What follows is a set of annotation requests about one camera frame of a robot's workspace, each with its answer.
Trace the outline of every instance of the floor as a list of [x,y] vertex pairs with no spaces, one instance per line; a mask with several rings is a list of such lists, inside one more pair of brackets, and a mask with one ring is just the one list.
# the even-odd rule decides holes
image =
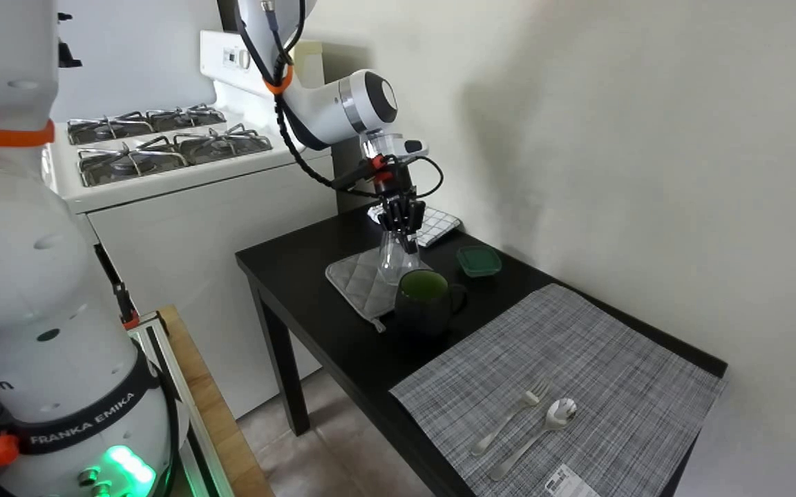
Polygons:
[[279,400],[241,421],[275,497],[431,497],[389,441],[325,375],[303,382],[311,432],[293,436]]

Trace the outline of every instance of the fork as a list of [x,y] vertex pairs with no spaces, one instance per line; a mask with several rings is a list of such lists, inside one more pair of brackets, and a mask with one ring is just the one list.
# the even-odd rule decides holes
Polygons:
[[483,455],[489,450],[489,444],[506,432],[506,426],[525,410],[532,410],[543,400],[546,396],[546,388],[539,383],[539,388],[531,388],[518,396],[518,400],[514,400],[509,405],[509,411],[502,414],[501,426],[495,426],[485,436],[480,436],[476,444],[473,444],[473,455]]
[[531,452],[531,448],[539,444],[539,439],[556,432],[570,432],[574,421],[577,421],[577,404],[572,397],[553,400],[553,405],[546,405],[539,421],[539,432],[518,450],[514,450],[506,462],[501,462],[489,472],[489,480],[491,483],[502,480]]

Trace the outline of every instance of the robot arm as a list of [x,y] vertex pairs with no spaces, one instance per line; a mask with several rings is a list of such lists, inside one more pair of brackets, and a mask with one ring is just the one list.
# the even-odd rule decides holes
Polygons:
[[311,9],[314,0],[241,0],[241,35],[285,104],[295,139],[324,150],[384,129],[395,121],[397,104],[391,85],[376,73],[353,73],[319,89],[293,82],[286,52]]
[[426,205],[416,201],[407,167],[426,157],[426,147],[386,129],[397,117],[391,85],[376,73],[353,73],[319,89],[293,82],[290,49],[302,40],[314,0],[241,0],[238,6],[241,35],[275,96],[279,120],[286,117],[293,136],[311,150],[347,139],[362,140],[366,161],[347,175],[335,183],[310,168],[307,175],[335,191],[347,191],[358,179],[372,178],[376,196],[384,201],[380,226],[395,233],[404,248],[413,252],[413,233],[422,225]]

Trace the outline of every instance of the table leg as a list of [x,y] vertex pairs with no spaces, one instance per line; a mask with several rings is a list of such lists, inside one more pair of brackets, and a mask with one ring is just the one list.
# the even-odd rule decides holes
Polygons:
[[261,299],[257,299],[257,309],[260,309],[260,318],[261,318],[261,334],[266,334],[266,345],[268,345],[268,359],[275,367],[275,382],[279,382],[281,400],[285,400],[285,416],[286,416],[293,433],[302,436],[302,433],[310,432],[310,411],[307,411],[303,390],[302,390],[299,372],[295,372],[295,357],[293,357],[293,345],[290,345],[290,331],[266,306]]

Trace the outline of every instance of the black table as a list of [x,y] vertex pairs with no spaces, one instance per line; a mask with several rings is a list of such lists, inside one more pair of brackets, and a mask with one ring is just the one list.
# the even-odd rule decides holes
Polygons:
[[[455,266],[455,248],[483,244],[452,233],[437,245],[426,248],[422,260],[444,274],[449,284],[462,284],[466,289],[466,305],[452,318],[449,334],[442,343],[420,345],[389,328],[376,334],[372,327],[365,324],[324,278],[325,266],[372,245],[379,245],[379,229],[355,209],[238,254],[261,318],[286,423],[293,433],[310,432],[310,414],[286,336],[290,328],[434,495],[473,495],[438,455],[438,450],[426,439],[416,423],[389,396],[389,388],[404,382],[437,353],[448,350],[452,343],[477,331],[528,292],[556,278],[506,254],[501,276],[477,283],[463,278]],[[604,306],[596,299],[592,301],[644,336],[698,364],[709,375],[723,375],[726,364],[720,359],[708,357],[614,306]],[[682,468],[684,462],[676,468],[664,495],[673,495]]]

